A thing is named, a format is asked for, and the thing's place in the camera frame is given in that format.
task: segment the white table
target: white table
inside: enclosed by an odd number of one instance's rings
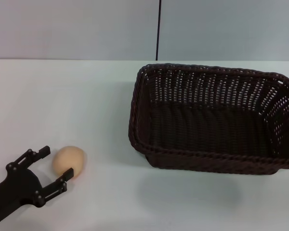
[[[289,170],[241,176],[152,168],[130,145],[138,70],[148,61],[0,60],[0,182],[28,148],[75,145],[85,171],[43,208],[24,206],[0,231],[289,230]],[[185,62],[280,72],[289,62]],[[43,186],[52,155],[31,166]]]

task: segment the brown egg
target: brown egg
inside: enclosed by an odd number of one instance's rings
[[[83,170],[84,151],[75,146],[67,146],[58,151],[53,158],[53,170],[58,176],[61,176],[71,167],[74,169],[74,178]]]

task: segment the brown woven basket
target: brown woven basket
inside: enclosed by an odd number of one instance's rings
[[[129,138],[154,167],[274,174],[289,168],[289,78],[149,64],[135,83]]]

